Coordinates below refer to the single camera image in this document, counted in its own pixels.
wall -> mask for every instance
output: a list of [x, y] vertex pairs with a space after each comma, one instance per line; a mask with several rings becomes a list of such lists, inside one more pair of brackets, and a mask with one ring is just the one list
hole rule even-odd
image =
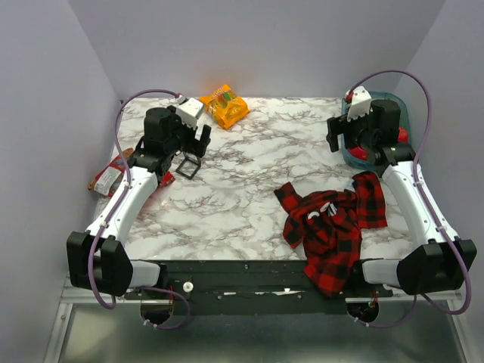
[[[444, 0], [70, 0], [116, 92], [335, 96], [406, 68]], [[393, 90], [398, 77], [375, 88]]]
[[0, 361], [42, 361], [116, 95], [63, 0], [0, 4]]
[[[478, 248], [470, 271], [473, 302], [466, 314], [477, 342], [484, 341], [482, 19], [482, 0], [448, 0], [408, 67], [428, 85], [434, 105], [433, 128], [422, 157], [424, 175], [446, 218]], [[396, 94], [410, 107], [412, 137], [420, 142], [424, 97], [408, 79], [402, 79]], [[479, 348], [484, 356], [484, 347]]]

marble table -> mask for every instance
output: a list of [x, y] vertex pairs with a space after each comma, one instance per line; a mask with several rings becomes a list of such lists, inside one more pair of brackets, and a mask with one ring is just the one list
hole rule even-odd
[[[131, 259], [306, 258], [302, 245], [293, 250], [282, 238], [287, 214], [273, 191], [285, 182], [302, 196], [349, 186], [359, 170], [332, 154], [325, 140], [325, 120], [340, 114], [340, 99], [246, 101], [249, 115], [228, 131], [202, 116], [212, 126], [202, 168], [191, 181], [173, 172], [176, 181], [149, 198], [126, 241]], [[138, 142], [147, 109], [172, 102], [140, 98], [128, 105], [119, 128], [123, 150]], [[362, 259], [403, 258], [414, 249], [395, 198], [385, 185], [383, 192], [389, 226], [363, 230]], [[97, 213], [106, 202], [101, 199]]]

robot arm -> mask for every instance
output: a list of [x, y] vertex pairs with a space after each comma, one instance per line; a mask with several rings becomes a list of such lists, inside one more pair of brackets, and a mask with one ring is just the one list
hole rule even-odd
[[[362, 262], [362, 274], [369, 284], [388, 284], [406, 293], [430, 293], [458, 289], [463, 275], [449, 245], [440, 233], [444, 228], [470, 268], [476, 248], [472, 240], [461, 240], [447, 223], [428, 190], [420, 165], [418, 181], [413, 176], [415, 152], [411, 145], [398, 143], [400, 109], [396, 102], [371, 100], [369, 93], [358, 87], [347, 95], [348, 113], [327, 120], [327, 141], [332, 152], [339, 150], [338, 136], [343, 135], [347, 148], [362, 147], [368, 161], [388, 185], [407, 222], [417, 248], [404, 259], [369, 259]], [[422, 198], [421, 184], [442, 227], [438, 227]]]
[[[192, 179], [201, 166], [210, 143], [211, 128], [203, 127], [200, 140], [196, 138], [197, 120], [203, 113], [203, 104], [190, 98], [179, 107], [169, 106], [149, 109], [144, 118], [144, 135], [128, 159], [131, 187], [101, 235], [98, 252], [94, 258], [94, 276], [98, 290], [122, 296], [127, 289], [154, 286], [163, 279], [161, 267], [148, 261], [129, 260], [123, 248], [132, 223], [146, 200], [158, 187], [161, 178], [172, 165], [178, 152], [185, 154], [177, 172]], [[191, 175], [181, 171], [184, 163], [196, 165]], [[87, 258], [94, 237], [100, 231], [106, 215], [119, 200], [124, 188], [118, 188], [99, 217], [84, 233], [73, 232], [67, 239], [67, 258], [73, 286], [90, 289]]]

white sticker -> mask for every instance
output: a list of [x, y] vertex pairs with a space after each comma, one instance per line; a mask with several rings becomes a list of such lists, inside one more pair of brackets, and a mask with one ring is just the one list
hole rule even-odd
[[120, 175], [121, 172], [118, 169], [115, 169], [112, 166], [108, 166], [96, 182], [94, 190], [107, 197], [110, 188], [113, 186], [114, 182], [116, 181], [116, 179], [118, 179]]

red and black plaid cloth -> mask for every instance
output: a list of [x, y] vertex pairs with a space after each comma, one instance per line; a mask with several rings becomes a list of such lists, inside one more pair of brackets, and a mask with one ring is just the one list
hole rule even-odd
[[385, 197], [376, 174], [353, 176], [352, 191], [316, 191], [299, 196], [291, 183], [274, 191], [289, 213], [284, 239], [301, 242], [308, 258], [304, 272], [332, 297], [343, 290], [353, 263], [360, 258], [361, 228], [386, 227]]

